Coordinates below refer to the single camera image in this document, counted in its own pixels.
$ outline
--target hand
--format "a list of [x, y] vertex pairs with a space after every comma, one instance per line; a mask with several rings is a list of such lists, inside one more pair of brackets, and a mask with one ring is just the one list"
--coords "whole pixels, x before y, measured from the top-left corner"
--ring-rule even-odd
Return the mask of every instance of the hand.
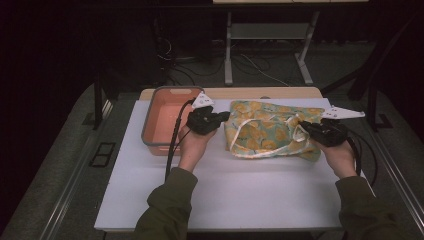
[[[183, 126], [178, 133], [178, 139], [181, 141], [189, 130], [190, 128]], [[210, 132], [207, 135], [199, 135], [190, 131], [180, 142], [181, 159], [178, 167], [193, 172], [196, 164], [205, 153], [209, 140], [215, 135], [216, 131]]]
[[311, 143], [324, 152], [328, 165], [330, 165], [337, 177], [342, 179], [357, 176], [353, 150], [347, 141], [335, 147], [326, 147], [313, 139], [311, 139]]

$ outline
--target dark background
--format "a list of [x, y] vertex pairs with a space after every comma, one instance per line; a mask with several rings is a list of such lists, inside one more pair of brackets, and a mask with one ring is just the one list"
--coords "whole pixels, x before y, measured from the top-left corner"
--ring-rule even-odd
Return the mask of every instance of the dark background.
[[[102, 80], [110, 99], [120, 92], [157, 87], [164, 82], [161, 68], [166, 68], [156, 56], [161, 51], [160, 37], [202, 58], [211, 54], [208, 50], [211, 39], [225, 37], [225, 12], [143, 11], [142, 8], [102, 11], [81, 7], [81, 4], [101, 3], [113, 1], [0, 1], [0, 103], [3, 110], [0, 114], [0, 233], [75, 101], [96, 77]], [[378, 85], [423, 139], [421, 123], [424, 119], [415, 107], [422, 102], [418, 97], [424, 80], [421, 44], [424, 14], [419, 8], [422, 3], [413, 0], [370, 3], [373, 7], [367, 11], [323, 9], [314, 34], [315, 42], [377, 42], [377, 57], [367, 62], [370, 69], [389, 46], [390, 51], [376, 74], [372, 77], [365, 74], [361, 81], [365, 86], [370, 81]], [[143, 4], [169, 3], [144, 1]], [[417, 10], [421, 14], [411, 21], [399, 41], [390, 45], [393, 35]], [[308, 11], [307, 8], [300, 11], [301, 14], [291, 20], [309, 14]], [[261, 21], [264, 16], [239, 15], [245, 21]]]

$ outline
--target floor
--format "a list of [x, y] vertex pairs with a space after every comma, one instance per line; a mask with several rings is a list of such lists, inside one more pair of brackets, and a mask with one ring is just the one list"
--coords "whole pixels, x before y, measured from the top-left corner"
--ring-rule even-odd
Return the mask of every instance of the floor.
[[[197, 61], [185, 53], [179, 54], [177, 65], [168, 72], [168, 85], [195, 85], [205, 88], [225, 87], [223, 51], [217, 41], [214, 58]], [[233, 87], [304, 86], [294, 60], [294, 52], [300, 49], [296, 42], [262, 43], [236, 42], [232, 47]], [[307, 54], [306, 64], [317, 88], [323, 88], [352, 72], [367, 59], [372, 43], [313, 44]], [[366, 96], [361, 101], [350, 101], [345, 84], [327, 97], [338, 107], [357, 111], [366, 110]], [[93, 228], [99, 206], [114, 161], [125, 134], [132, 107], [139, 92], [123, 92], [117, 100], [104, 108], [104, 121], [98, 130], [90, 124], [93, 104], [93, 87], [88, 88], [75, 103], [67, 122], [43, 162], [15, 215], [1, 239], [129, 239], [129, 233], [104, 233]], [[423, 231], [411, 214], [411, 202], [420, 206], [424, 191], [424, 146], [402, 116], [393, 108], [390, 100], [378, 95], [379, 114], [385, 114], [393, 128], [370, 130], [363, 119], [343, 121], [355, 129], [372, 146], [378, 157], [379, 172], [373, 187], [376, 195], [385, 200], [397, 213], [399, 224], [415, 239], [424, 239]], [[88, 164], [100, 143], [115, 143], [109, 164], [104, 168]], [[364, 147], [363, 171], [372, 178], [375, 163], [371, 152]], [[392, 179], [391, 169], [399, 169], [412, 195], [400, 194], [402, 187]], [[342, 231], [312, 232], [302, 235], [309, 239], [341, 239]], [[226, 239], [290, 239], [283, 233], [229, 234]], [[190, 239], [206, 239], [205, 236], [189, 235]]]

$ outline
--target black cable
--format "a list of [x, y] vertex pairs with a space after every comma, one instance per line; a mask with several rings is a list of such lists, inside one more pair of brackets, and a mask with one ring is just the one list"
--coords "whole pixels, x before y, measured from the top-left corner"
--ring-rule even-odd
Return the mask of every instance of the black cable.
[[184, 68], [185, 70], [193, 73], [194, 75], [201, 76], [201, 77], [207, 77], [207, 76], [212, 76], [212, 75], [217, 74], [219, 72], [219, 70], [221, 70], [223, 64], [224, 64], [224, 59], [222, 59], [222, 61], [220, 62], [217, 70], [215, 70], [215, 71], [213, 71], [211, 73], [205, 73], [205, 74], [197, 73], [197, 72], [191, 70], [190, 68], [184, 67], [184, 66], [182, 66], [181, 64], [178, 64], [178, 63], [176, 64], [176, 66], [177, 67], [180, 67], [180, 68]]
[[353, 150], [353, 155], [355, 156], [356, 160], [356, 175], [361, 176], [362, 171], [362, 162], [361, 162], [361, 155], [359, 155], [358, 148], [355, 145], [355, 142], [351, 137], [347, 138], [347, 142], [349, 143], [350, 147]]
[[194, 79], [188, 74], [188, 73], [186, 73], [186, 72], [184, 72], [183, 70], [180, 70], [180, 69], [176, 69], [176, 68], [170, 68], [170, 69], [172, 69], [172, 70], [174, 70], [174, 71], [177, 71], [177, 72], [180, 72], [180, 73], [182, 73], [182, 74], [184, 74], [184, 75], [186, 75], [189, 79], [190, 79], [190, 81], [191, 81], [191, 83], [193, 84], [193, 86], [196, 86], [196, 83], [194, 82]]
[[168, 150], [168, 160], [166, 161], [166, 170], [165, 170], [165, 181], [168, 178], [169, 173], [171, 172], [171, 163], [172, 158], [174, 157], [174, 147], [175, 142], [177, 141], [178, 131], [180, 130], [181, 125], [181, 116], [183, 115], [184, 109], [187, 105], [193, 104], [194, 99], [188, 100], [181, 107], [180, 113], [178, 114], [177, 120], [175, 121], [174, 132], [172, 133], [171, 143], [169, 144]]
[[191, 129], [189, 129], [187, 132], [186, 132], [186, 134], [184, 134], [184, 136], [180, 139], [180, 141], [178, 141], [178, 143], [177, 143], [177, 145], [175, 145], [175, 148], [174, 148], [174, 154], [175, 154], [175, 151], [177, 150], [177, 148], [178, 148], [178, 146], [180, 145], [180, 142], [182, 142], [183, 141], [183, 139], [187, 136], [187, 134], [189, 134], [191, 132]]
[[242, 73], [245, 73], [245, 74], [248, 74], [248, 75], [252, 75], [252, 76], [256, 76], [256, 75], [260, 75], [261, 73], [260, 72], [258, 72], [258, 70], [256, 69], [256, 68], [253, 68], [253, 69], [255, 69], [255, 72], [254, 73], [250, 73], [250, 72], [246, 72], [245, 70], [243, 70], [239, 65], [238, 65], [238, 63], [237, 62], [239, 62], [239, 63], [241, 63], [237, 58], [231, 58], [231, 60], [232, 60], [232, 64], [234, 64], [234, 66], [240, 71], [240, 72], [242, 72]]
[[356, 133], [355, 131], [353, 131], [351, 129], [348, 129], [348, 130], [352, 134], [354, 134], [356, 137], [358, 137], [360, 140], [362, 140], [367, 145], [367, 147], [369, 148], [369, 150], [371, 151], [371, 154], [372, 154], [372, 157], [373, 157], [373, 160], [374, 160], [374, 176], [373, 176], [373, 179], [372, 179], [372, 181], [370, 183], [370, 186], [372, 187], [372, 186], [374, 186], [374, 183], [377, 180], [377, 174], [378, 174], [378, 162], [377, 162], [377, 157], [375, 155], [375, 152], [372, 149], [371, 145], [361, 135], [359, 135], [358, 133]]
[[169, 75], [166, 75], [166, 77], [167, 77], [169, 80], [171, 80], [171, 82], [174, 84], [174, 86], [175, 86], [175, 83], [177, 83], [178, 85], [182, 86], [182, 84], [181, 84], [180, 82], [178, 82], [178, 80], [177, 80], [177, 79], [174, 79], [174, 78], [172, 78], [172, 77], [171, 77], [171, 76], [169, 76]]

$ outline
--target metal stand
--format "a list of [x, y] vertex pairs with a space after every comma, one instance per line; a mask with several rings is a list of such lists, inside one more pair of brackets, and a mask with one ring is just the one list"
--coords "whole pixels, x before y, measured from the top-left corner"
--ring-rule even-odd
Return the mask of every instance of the metal stand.
[[318, 21], [319, 11], [315, 11], [309, 23], [284, 23], [284, 24], [233, 24], [231, 12], [227, 16], [227, 39], [225, 55], [225, 85], [233, 85], [231, 66], [231, 39], [304, 39], [305, 43], [300, 53], [295, 53], [295, 58], [306, 84], [312, 84], [312, 78], [306, 67], [305, 57], [312, 41], [315, 26]]
[[319, 17], [319, 12], [318, 11], [314, 12], [314, 14], [312, 15], [312, 19], [309, 24], [308, 30], [306, 31], [305, 45], [303, 46], [303, 50], [300, 53], [294, 54], [294, 56], [296, 57], [297, 65], [299, 66], [300, 73], [302, 73], [303, 80], [308, 85], [313, 84], [313, 81], [312, 81], [311, 75], [309, 74], [308, 68], [306, 67], [305, 56], [306, 56], [306, 52], [308, 51], [309, 45], [311, 44], [312, 35], [314, 34], [318, 17]]
[[227, 47], [225, 49], [225, 86], [233, 85], [233, 70], [231, 68], [231, 12], [227, 19]]
[[102, 87], [99, 76], [94, 81], [94, 130], [97, 130], [103, 120], [102, 113]]

